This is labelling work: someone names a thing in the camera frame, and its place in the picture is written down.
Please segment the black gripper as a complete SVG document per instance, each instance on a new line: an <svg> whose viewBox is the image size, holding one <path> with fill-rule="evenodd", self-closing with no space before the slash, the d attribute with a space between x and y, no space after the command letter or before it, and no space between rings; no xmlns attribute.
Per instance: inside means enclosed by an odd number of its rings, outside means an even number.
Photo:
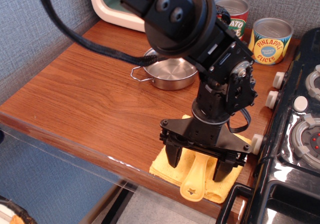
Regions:
<svg viewBox="0 0 320 224"><path fill-rule="evenodd" d="M231 133L224 123L206 123L197 117L163 119L160 140L168 163L176 168L183 148L217 158L213 180L223 181L234 167L244 166L251 146Z"/></svg>

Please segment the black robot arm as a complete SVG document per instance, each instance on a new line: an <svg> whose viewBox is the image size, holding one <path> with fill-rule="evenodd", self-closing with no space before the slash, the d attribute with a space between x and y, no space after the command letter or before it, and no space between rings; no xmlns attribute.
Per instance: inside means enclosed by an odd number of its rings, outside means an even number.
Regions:
<svg viewBox="0 0 320 224"><path fill-rule="evenodd" d="M248 117L257 93L252 52L217 18L214 0L120 0L144 20L151 47L167 58L183 58L198 70L200 83L187 119L164 119L160 139L176 167L183 148L217 158L213 175L222 181L245 164L250 147L235 136L230 118Z"/></svg>

